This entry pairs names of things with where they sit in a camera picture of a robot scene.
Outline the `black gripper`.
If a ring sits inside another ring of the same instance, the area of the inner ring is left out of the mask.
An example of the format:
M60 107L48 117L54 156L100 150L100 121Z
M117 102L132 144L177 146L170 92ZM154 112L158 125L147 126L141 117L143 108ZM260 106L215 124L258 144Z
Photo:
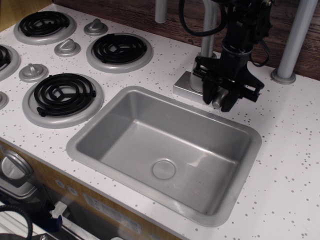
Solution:
M219 87L228 90L222 112L229 112L238 99L258 100L264 84L248 70L252 50L252 46L223 46L220 58L195 58L194 74L202 78L202 98L207 105L212 102Z

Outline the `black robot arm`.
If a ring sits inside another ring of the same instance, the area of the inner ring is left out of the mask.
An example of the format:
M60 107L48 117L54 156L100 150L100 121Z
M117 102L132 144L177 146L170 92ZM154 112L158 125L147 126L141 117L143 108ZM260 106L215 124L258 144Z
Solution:
M202 81L202 99L222 112L229 112L238 99L256 102L264 84L248 70L254 45L261 44L268 54L263 39L272 27L272 0L231 0L221 6L226 35L218 59L198 56L194 75Z

